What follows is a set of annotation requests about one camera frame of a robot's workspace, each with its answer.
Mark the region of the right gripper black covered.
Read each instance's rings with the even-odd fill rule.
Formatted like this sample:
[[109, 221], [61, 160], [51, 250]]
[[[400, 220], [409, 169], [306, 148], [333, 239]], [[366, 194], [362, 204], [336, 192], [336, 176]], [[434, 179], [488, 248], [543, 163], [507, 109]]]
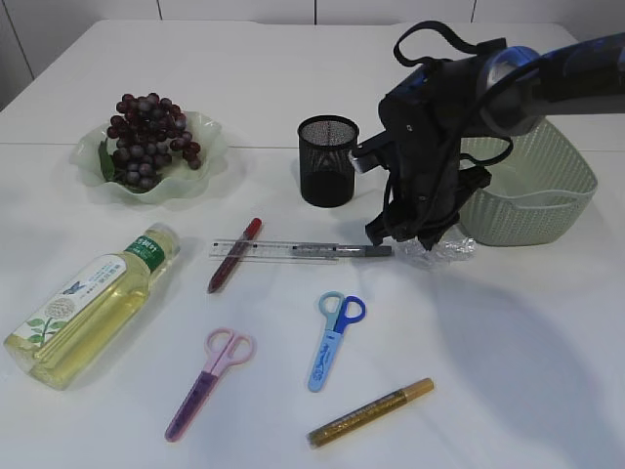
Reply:
[[418, 239], [430, 250], [475, 189], [459, 169], [456, 126], [477, 98], [482, 61], [421, 65], [378, 105], [385, 131], [364, 142], [389, 171], [383, 211], [365, 226], [374, 245]]

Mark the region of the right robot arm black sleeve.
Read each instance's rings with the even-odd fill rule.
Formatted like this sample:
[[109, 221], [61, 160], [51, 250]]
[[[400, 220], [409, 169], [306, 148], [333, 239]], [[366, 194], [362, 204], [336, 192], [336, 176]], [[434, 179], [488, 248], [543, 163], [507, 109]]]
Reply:
[[624, 34], [543, 55], [524, 46], [494, 53], [480, 71], [479, 117], [497, 136], [521, 136], [545, 116], [624, 111]]

